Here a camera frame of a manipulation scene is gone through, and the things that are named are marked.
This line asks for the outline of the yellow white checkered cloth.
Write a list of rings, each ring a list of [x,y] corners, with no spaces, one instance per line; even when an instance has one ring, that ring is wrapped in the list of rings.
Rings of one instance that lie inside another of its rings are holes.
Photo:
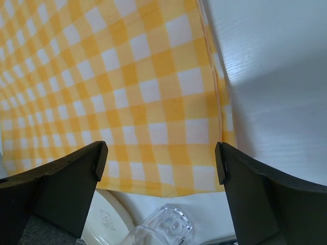
[[[215,146],[236,139],[207,14],[204,1],[1,1],[7,174],[101,140],[101,189],[223,191]]]

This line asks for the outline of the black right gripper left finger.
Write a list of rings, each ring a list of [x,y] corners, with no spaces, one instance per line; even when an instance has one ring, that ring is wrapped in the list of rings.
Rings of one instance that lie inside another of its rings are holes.
[[[108,147],[95,141],[1,179],[1,244],[75,244],[81,238]]]

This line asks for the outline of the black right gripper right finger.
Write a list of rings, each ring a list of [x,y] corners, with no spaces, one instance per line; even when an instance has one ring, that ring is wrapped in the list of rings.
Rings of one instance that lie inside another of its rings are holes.
[[[326,186],[261,163],[225,142],[215,148],[238,244],[326,244]]]

